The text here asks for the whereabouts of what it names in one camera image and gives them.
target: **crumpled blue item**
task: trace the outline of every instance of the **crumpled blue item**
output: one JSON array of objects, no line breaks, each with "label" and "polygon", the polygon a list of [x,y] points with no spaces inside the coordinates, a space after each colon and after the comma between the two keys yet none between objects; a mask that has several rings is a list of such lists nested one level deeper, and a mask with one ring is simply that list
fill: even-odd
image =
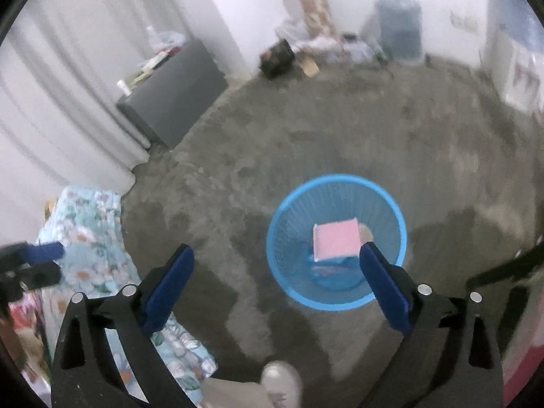
[{"label": "crumpled blue item", "polygon": [[[130,255],[124,249],[120,196],[117,193],[72,186],[65,188],[37,242],[55,241],[60,241],[66,250],[64,258],[57,261],[62,279],[57,286],[41,291],[47,342],[52,351],[74,293],[82,291],[90,298],[106,297],[116,294],[127,284],[141,282]],[[106,331],[127,391],[145,401],[117,332],[113,329]],[[214,358],[173,315],[165,328],[153,335],[152,341],[180,387],[198,405],[202,400],[201,382],[217,370]]]}]

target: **curtain fold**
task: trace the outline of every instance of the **curtain fold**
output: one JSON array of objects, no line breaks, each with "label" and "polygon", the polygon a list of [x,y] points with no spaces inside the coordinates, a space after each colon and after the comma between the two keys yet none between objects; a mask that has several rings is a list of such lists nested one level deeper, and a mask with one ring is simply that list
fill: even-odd
[{"label": "curtain fold", "polygon": [[145,31],[188,35],[175,0],[29,0],[0,47],[0,244],[34,241],[67,184],[126,193],[150,143],[115,107],[152,56]]}]

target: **silver screw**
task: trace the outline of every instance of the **silver screw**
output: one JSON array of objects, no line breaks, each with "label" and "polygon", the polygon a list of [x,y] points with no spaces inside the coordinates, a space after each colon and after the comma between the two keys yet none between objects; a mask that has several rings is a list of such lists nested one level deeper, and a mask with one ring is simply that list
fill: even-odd
[{"label": "silver screw", "polygon": [[471,293],[471,299],[476,302],[477,304],[479,304],[482,300],[482,297],[481,297],[481,294],[480,293],[477,293],[476,291],[473,291]]},{"label": "silver screw", "polygon": [[123,288],[123,296],[134,296],[134,293],[136,293],[136,286],[135,285],[127,285]]},{"label": "silver screw", "polygon": [[417,291],[419,291],[423,296],[429,296],[432,293],[432,288],[427,284],[421,284],[417,287]]},{"label": "silver screw", "polygon": [[72,302],[74,304],[79,304],[83,300],[83,293],[75,293],[74,296],[72,296]]}]

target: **beige shoe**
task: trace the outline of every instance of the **beige shoe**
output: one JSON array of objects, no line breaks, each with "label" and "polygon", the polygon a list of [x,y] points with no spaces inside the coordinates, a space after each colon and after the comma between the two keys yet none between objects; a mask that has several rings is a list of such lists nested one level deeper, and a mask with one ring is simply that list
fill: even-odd
[{"label": "beige shoe", "polygon": [[300,408],[302,381],[297,370],[285,362],[271,362],[263,368],[260,384],[274,408]]}]

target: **blue basket rim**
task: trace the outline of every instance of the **blue basket rim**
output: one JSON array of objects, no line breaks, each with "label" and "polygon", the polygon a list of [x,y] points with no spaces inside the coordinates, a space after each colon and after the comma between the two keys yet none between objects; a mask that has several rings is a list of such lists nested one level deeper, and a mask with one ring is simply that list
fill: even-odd
[{"label": "blue basket rim", "polygon": [[321,302],[313,301],[311,299],[308,299],[307,297],[302,296],[300,293],[295,291],[289,285],[288,281],[279,272],[279,269],[277,268],[277,265],[275,262],[275,256],[273,254],[274,253],[274,250],[273,250],[274,234],[276,232],[277,222],[279,221],[279,217],[281,216],[281,214],[285,210],[287,210],[290,207],[291,203],[295,199],[297,199],[301,194],[307,192],[308,190],[313,189],[314,187],[318,185],[327,184],[330,182],[346,182],[346,183],[355,183],[355,184],[364,185],[365,187],[379,194],[385,200],[385,202],[387,202],[387,205],[389,205],[389,207],[391,207],[391,210],[393,210],[393,213],[396,218],[396,222],[399,226],[399,232],[401,234],[401,246],[399,248],[399,254],[396,257],[395,265],[399,267],[402,266],[404,262],[404,257],[406,256],[408,234],[406,230],[406,222],[404,221],[404,217],[401,212],[401,209],[396,204],[395,200],[391,197],[391,195],[387,193],[387,191],[383,187],[375,184],[372,181],[367,180],[366,178],[361,178],[359,176],[355,176],[351,174],[328,174],[325,176],[314,178],[311,181],[308,181],[302,185],[299,185],[281,202],[276,212],[274,212],[274,215],[272,216],[272,220],[270,222],[270,226],[268,227],[267,245],[266,245],[267,261],[268,261],[268,266],[270,267],[270,271],[272,272],[274,279],[276,279],[276,282],[291,299],[294,299],[300,304],[303,304],[310,308],[314,308],[316,310],[345,311],[345,310],[351,310],[354,308],[362,307],[363,305],[368,304],[368,302],[371,302],[374,299],[374,293],[369,293],[366,296],[363,296],[362,298],[357,299],[356,301],[346,302],[344,304],[322,304]]}]

